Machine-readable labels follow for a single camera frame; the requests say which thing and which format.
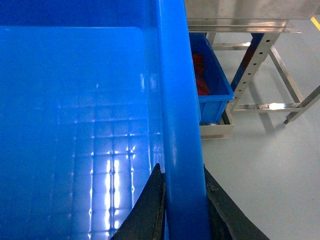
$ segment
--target metal leg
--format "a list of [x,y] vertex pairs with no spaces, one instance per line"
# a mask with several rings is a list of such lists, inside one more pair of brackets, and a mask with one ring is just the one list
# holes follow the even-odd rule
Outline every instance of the metal leg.
[[276,69],[278,70],[286,88],[288,89],[292,99],[295,103],[301,103],[304,100],[295,80],[293,77],[288,73],[286,66],[282,59],[280,58],[277,50],[274,46],[271,47],[271,51],[269,53]]
[[299,112],[291,112],[288,116],[286,116],[285,124],[293,122],[299,116],[301,116],[306,110],[308,110],[313,104],[316,103],[320,99],[320,86],[318,86],[309,96],[303,100],[300,105],[305,106]]
[[205,37],[209,40],[210,44],[213,44],[216,37],[216,32],[207,32]]
[[238,104],[241,96],[252,81],[261,63],[267,58],[270,48],[278,39],[280,33],[253,33],[252,41],[233,78],[231,88],[234,100],[228,103],[231,110]]

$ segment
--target small blue crate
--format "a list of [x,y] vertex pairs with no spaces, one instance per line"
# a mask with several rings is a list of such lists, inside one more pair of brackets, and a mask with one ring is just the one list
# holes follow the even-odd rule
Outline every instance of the small blue crate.
[[234,93],[205,34],[190,33],[189,37],[191,52],[204,56],[204,80],[211,94],[198,96],[200,124],[215,124],[220,121],[228,101],[234,99]]

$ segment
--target stainless steel rack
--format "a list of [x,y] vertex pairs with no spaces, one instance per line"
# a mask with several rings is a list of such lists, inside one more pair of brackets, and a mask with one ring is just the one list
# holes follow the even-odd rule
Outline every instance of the stainless steel rack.
[[[319,11],[318,0],[185,0],[190,32],[207,33],[214,51],[245,50],[245,55],[231,82],[234,100],[230,101],[219,124],[200,126],[203,139],[227,138],[235,123],[232,112],[289,112],[288,124],[320,99],[320,86],[303,97],[286,69],[274,45],[282,33],[301,33],[289,20],[311,19]],[[214,43],[216,33],[251,33],[250,43]],[[289,103],[239,104],[260,65],[270,56],[288,92]]]

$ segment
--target blue plastic crate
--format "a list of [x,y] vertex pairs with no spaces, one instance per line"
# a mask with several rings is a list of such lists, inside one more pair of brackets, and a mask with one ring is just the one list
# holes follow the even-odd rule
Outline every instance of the blue plastic crate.
[[0,16],[1,240],[109,240],[156,163],[172,239],[208,239],[184,1],[3,0]]
[[205,34],[190,33],[189,36],[192,53],[204,56],[204,80],[210,90],[210,95],[198,96],[200,124],[218,123],[228,101],[234,98],[234,93]]

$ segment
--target metal frame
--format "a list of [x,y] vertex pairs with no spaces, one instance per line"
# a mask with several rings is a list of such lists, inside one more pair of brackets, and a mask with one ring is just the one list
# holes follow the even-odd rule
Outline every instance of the metal frame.
[[188,19],[189,32],[193,33],[296,33],[301,32],[289,22],[285,25],[268,25],[263,23],[247,25],[204,25],[202,23],[193,22]]
[[219,124],[208,124],[200,126],[201,139],[227,139],[235,127],[234,119],[232,118],[228,106],[225,108]]
[[[274,44],[276,43],[281,32],[283,33],[283,31],[272,31],[271,28],[268,28],[268,31],[265,31],[265,29],[260,28],[260,30],[256,30],[253,33],[251,26],[238,26],[235,28],[237,28],[237,30],[228,30],[228,32],[251,33],[251,42],[214,43],[216,32],[224,32],[221,30],[221,28],[217,26],[189,26],[189,30],[191,30],[190,32],[207,32],[206,37],[211,43],[212,49],[214,51],[246,51],[240,63],[240,66],[231,82],[231,88],[234,91],[234,100],[230,101],[227,104],[224,119],[232,119],[231,113],[233,111],[240,113],[290,112],[290,114],[286,116],[286,120],[284,121],[285,124],[288,124],[296,120],[315,102],[317,102],[317,100],[320,99],[320,86],[318,86],[306,98],[303,97],[298,88],[298,85],[287,71],[284,62],[275,49]],[[238,104],[249,83],[253,80],[255,73],[268,55],[271,57],[277,71],[279,72],[290,96],[292,97],[293,103]],[[232,123],[230,123],[231,127],[226,127],[226,129],[222,128],[222,126],[228,125],[228,123],[225,123],[224,125],[200,126],[201,138],[212,139],[228,137],[228,135],[223,134],[222,131],[226,131],[227,134],[231,133],[230,130],[232,131],[234,128],[233,119]]]

